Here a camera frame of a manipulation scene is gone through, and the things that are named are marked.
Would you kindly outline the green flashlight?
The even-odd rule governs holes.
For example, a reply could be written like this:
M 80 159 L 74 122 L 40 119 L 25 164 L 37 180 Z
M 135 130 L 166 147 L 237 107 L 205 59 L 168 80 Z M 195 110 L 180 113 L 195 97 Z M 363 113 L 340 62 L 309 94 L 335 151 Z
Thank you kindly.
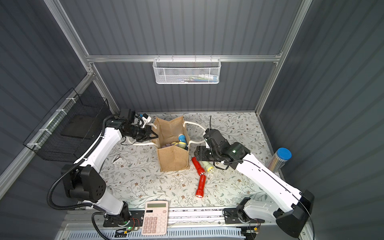
M 184 150 L 186 150 L 188 147 L 187 143 L 184 143 L 184 142 L 177 142 L 177 143 L 175 143 L 175 146 L 177 146 L 181 149 L 184 149 Z
M 212 173 L 214 170 L 214 166 L 210 162 L 201 161 L 201 165 L 203 166 L 203 168 L 207 173 Z

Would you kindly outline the red flashlight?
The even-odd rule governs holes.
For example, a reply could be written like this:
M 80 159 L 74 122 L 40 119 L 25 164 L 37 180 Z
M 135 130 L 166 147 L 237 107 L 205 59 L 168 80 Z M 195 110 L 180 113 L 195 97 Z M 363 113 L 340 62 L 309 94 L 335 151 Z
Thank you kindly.
M 193 163 L 193 165 L 195 166 L 195 168 L 196 168 L 197 173 L 198 173 L 199 176 L 205 174 L 205 170 L 204 170 L 204 168 L 201 166 L 201 164 L 199 163 L 199 161 L 197 161 L 197 158 L 196 158 L 196 157 L 193 157 L 193 158 L 192 158 L 192 163 Z
M 203 198 L 204 197 L 204 188 L 206 183 L 206 175 L 201 175 L 199 179 L 198 188 L 196 190 L 196 197 Z

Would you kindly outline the brown paper tote bag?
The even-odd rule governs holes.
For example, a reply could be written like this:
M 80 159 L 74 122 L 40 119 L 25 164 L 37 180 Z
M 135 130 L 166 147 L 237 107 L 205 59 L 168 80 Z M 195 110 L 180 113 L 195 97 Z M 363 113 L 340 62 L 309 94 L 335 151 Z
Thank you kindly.
M 190 139 L 187 132 L 187 125 L 195 125 L 204 131 L 206 130 L 206 128 L 200 124 L 185 121 L 183 117 L 178 117 L 171 121 L 156 118 L 154 123 L 150 125 L 153 127 L 153 131 L 159 135 L 157 139 L 151 140 L 149 145 L 154 145 L 157 148 L 157 156 L 161 172 L 188 170 L 190 168 L 189 150 L 191 145 L 204 143 L 204 141 L 196 142 Z M 162 148 L 162 146 L 166 144 L 179 142 L 179 135 L 185 135 L 188 149 L 184 150 L 175 145 Z

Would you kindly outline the blue flashlight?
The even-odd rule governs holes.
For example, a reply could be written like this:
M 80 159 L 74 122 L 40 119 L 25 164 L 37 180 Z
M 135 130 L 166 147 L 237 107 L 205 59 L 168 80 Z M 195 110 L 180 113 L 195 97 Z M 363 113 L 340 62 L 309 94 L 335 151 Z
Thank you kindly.
M 178 139 L 179 139 L 179 142 L 187 143 L 187 139 L 185 135 L 179 135 Z

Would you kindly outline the red flashlight bottom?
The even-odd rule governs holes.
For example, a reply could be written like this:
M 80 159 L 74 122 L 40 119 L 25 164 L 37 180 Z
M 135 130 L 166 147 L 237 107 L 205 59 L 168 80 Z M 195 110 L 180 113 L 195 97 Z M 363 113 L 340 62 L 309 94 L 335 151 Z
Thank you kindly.
M 206 183 L 206 175 L 201 175 L 199 179 L 198 188 L 196 190 L 196 197 L 203 198 L 204 197 L 204 188 Z

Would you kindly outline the purple flashlight bottom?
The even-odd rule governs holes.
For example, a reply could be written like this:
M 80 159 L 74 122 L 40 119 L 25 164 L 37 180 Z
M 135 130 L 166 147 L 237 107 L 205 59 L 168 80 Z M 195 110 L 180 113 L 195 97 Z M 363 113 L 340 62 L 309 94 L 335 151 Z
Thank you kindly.
M 173 142 L 173 143 L 171 143 L 171 144 L 166 144 L 166 145 L 162 146 L 162 148 L 171 147 L 171 146 L 175 145 L 176 143 L 177 143 L 177 142 Z

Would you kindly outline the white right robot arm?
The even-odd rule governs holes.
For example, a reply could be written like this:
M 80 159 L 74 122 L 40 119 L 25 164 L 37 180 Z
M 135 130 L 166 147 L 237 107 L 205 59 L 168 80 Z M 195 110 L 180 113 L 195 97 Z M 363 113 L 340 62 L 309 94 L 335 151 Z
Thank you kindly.
M 261 204 L 244 198 L 237 206 L 240 221 L 261 219 L 276 223 L 287 235 L 298 238 L 311 218 L 315 196 L 300 191 L 266 168 L 249 149 L 240 143 L 219 147 L 198 146 L 194 153 L 198 161 L 220 162 L 245 175 L 273 201 Z

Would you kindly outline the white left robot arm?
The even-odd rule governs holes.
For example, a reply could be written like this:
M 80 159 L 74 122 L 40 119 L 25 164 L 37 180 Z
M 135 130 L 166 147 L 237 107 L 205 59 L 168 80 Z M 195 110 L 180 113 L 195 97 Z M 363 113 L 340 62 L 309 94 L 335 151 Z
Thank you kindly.
M 135 112 L 106 117 L 100 136 L 90 148 L 73 164 L 63 167 L 61 182 L 66 196 L 79 200 L 79 208 L 92 207 L 107 215 L 128 220 L 128 205 L 107 190 L 100 171 L 108 154 L 122 138 L 132 138 L 136 145 L 149 144 L 158 138 L 150 121 L 151 117 L 147 114 L 138 115 Z

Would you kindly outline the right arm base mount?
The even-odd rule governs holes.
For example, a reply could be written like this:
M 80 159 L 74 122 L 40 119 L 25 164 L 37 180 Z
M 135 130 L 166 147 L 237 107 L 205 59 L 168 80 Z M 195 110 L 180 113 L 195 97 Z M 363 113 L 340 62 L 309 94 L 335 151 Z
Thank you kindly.
M 236 208 L 225 208 L 222 210 L 222 214 L 227 225 L 230 224 L 263 224 L 265 220 L 251 219 L 244 211 L 240 211 Z

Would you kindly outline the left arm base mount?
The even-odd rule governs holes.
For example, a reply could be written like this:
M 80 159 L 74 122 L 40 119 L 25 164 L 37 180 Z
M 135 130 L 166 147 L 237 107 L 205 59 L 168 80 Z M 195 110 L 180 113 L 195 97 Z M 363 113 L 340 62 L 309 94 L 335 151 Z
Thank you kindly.
M 121 216 L 106 215 L 103 227 L 141 227 L 143 225 L 144 213 L 144 210 L 130 210 L 130 217 L 128 219 L 123 219 Z

